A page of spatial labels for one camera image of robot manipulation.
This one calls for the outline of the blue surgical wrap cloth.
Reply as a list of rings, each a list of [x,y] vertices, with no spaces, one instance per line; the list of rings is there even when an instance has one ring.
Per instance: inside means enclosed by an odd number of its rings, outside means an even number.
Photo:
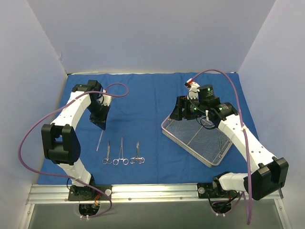
[[[245,173],[246,161],[232,146],[222,162],[207,167],[162,133],[163,120],[173,111],[176,98],[186,95],[185,82],[193,73],[70,75],[60,98],[65,105],[76,84],[99,81],[115,95],[107,117],[106,130],[98,152],[101,129],[89,121],[89,112],[81,117],[76,134],[81,144],[81,161],[97,184],[170,184],[203,183],[212,181],[223,172]],[[128,165],[103,165],[107,143],[110,159],[118,158],[121,138],[123,154]],[[140,143],[143,164],[130,163]]]

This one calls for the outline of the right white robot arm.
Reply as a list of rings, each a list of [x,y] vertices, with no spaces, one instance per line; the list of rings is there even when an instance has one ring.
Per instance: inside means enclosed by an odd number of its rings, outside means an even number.
[[[175,121],[205,118],[213,128],[228,137],[247,162],[246,173],[224,172],[213,178],[212,192],[217,197],[228,191],[248,193],[260,200],[285,186],[289,164],[267,150],[242,120],[238,107],[222,103],[212,85],[185,83],[188,94],[178,96],[169,118]]]

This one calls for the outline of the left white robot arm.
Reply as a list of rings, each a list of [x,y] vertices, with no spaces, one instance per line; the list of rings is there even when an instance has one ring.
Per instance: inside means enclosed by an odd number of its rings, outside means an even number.
[[[89,121],[106,129],[106,119],[111,104],[111,96],[106,95],[102,85],[96,80],[73,87],[67,107],[52,121],[41,128],[44,156],[58,165],[72,179],[72,190],[85,200],[96,195],[93,176],[81,162],[81,145],[76,135],[77,124],[88,110]]]

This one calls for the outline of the steel forceps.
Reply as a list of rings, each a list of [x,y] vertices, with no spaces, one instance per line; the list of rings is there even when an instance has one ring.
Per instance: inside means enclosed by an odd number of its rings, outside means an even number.
[[[112,164],[117,166],[120,162],[125,166],[129,164],[129,160],[125,158],[123,154],[123,137],[121,138],[119,156],[112,161]]]
[[[135,157],[130,158],[130,163],[135,164],[138,162],[139,164],[143,164],[145,162],[145,158],[140,156],[140,143],[139,141],[136,143],[136,154]]]

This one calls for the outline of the metal mesh instrument tray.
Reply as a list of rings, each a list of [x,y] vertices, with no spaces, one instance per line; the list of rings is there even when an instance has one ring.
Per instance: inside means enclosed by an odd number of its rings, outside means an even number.
[[[206,166],[215,167],[220,164],[233,143],[219,129],[212,129],[211,124],[202,118],[176,121],[167,117],[161,127],[163,134],[177,145]],[[227,138],[225,151],[220,150],[219,137],[221,136]]]

